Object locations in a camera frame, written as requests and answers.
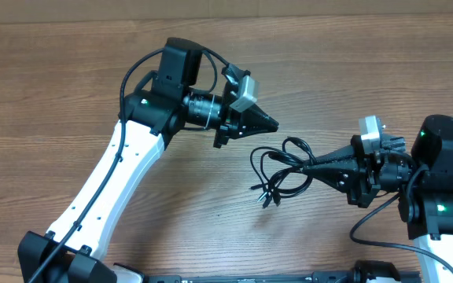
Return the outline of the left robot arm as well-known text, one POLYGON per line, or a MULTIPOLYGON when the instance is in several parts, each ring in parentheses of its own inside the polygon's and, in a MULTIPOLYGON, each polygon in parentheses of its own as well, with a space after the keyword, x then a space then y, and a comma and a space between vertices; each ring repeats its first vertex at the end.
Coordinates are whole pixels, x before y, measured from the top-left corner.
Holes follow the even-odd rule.
POLYGON ((148 170, 182 130, 213 130, 217 148, 231 139, 266 134, 278 122, 258 105, 258 82, 247 70, 225 63, 215 75, 221 95, 195 85, 203 58, 220 55, 196 42, 169 38, 157 50, 158 69, 130 94, 120 93, 118 120, 107 149, 73 202, 44 234, 28 232, 17 254, 26 282, 143 282, 141 271, 105 265, 120 216, 148 170))

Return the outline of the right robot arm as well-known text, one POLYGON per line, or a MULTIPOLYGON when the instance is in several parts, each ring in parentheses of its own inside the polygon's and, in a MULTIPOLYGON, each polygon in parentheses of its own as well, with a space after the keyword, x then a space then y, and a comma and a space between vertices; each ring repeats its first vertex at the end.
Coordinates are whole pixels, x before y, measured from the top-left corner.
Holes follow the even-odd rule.
POLYGON ((391 193, 423 280, 453 282, 453 117, 427 116, 410 152, 384 128, 376 116, 360 119, 348 146, 311 158, 302 172, 359 208, 391 193))

